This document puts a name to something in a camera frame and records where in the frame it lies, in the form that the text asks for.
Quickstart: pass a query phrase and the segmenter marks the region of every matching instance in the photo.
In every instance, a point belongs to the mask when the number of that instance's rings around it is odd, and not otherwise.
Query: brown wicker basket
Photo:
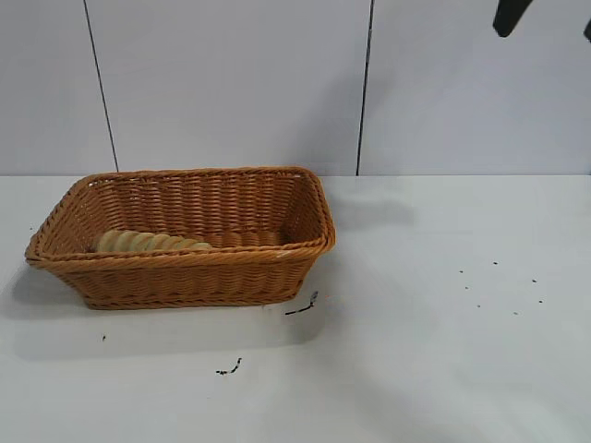
[[[110,229],[211,250],[89,252]],[[25,254],[95,309],[266,305],[296,296],[335,232],[320,180],[297,167],[97,174],[72,186]]]

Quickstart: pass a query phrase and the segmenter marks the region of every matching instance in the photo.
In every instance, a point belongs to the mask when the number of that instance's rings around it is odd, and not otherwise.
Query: white table
[[[293,302],[121,312],[24,263],[74,180],[0,178],[0,441],[590,441],[591,177],[326,178]]]

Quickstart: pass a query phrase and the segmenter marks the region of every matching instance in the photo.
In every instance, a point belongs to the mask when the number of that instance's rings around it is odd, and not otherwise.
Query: bread
[[[166,233],[139,233],[116,229],[99,235],[93,245],[94,252],[143,252],[172,249],[211,249],[211,245],[200,240]]]

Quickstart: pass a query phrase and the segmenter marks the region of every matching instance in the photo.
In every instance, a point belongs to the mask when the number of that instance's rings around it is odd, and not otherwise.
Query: basket rim
[[[129,180],[142,178],[231,176],[236,174],[286,173],[302,174],[309,178],[316,191],[317,204],[323,217],[322,235],[314,240],[285,245],[234,246],[214,250],[179,249],[173,251],[67,253],[49,254],[40,250],[42,240],[54,230],[61,217],[67,213],[74,196],[92,182],[102,180]],[[30,239],[25,252],[27,262],[35,268],[62,271],[99,269],[164,268],[196,265],[215,265],[244,262],[276,262],[278,260],[310,259],[332,249],[336,232],[320,179],[310,170],[300,166],[260,166],[243,168],[206,168],[192,170],[136,171],[122,173],[92,174],[79,179],[55,205],[38,232]]]

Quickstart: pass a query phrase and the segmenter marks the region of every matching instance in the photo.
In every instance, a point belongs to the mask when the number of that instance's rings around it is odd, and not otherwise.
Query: white wall
[[[354,174],[369,0],[89,0],[123,170]]]
[[[81,0],[0,2],[0,174],[114,167]]]
[[[362,174],[589,174],[589,0],[376,0]]]

